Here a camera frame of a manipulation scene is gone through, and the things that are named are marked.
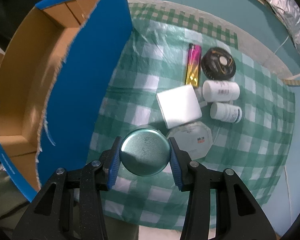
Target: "white bottle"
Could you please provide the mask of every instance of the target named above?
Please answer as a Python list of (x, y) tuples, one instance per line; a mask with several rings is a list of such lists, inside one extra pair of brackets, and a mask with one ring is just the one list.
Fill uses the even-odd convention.
[(210, 116), (212, 119), (221, 120), (223, 122), (238, 123), (242, 117), (242, 110), (239, 106), (213, 103), (210, 109)]
[(239, 98), (240, 88), (236, 82), (206, 80), (202, 95), (207, 102), (227, 102)]

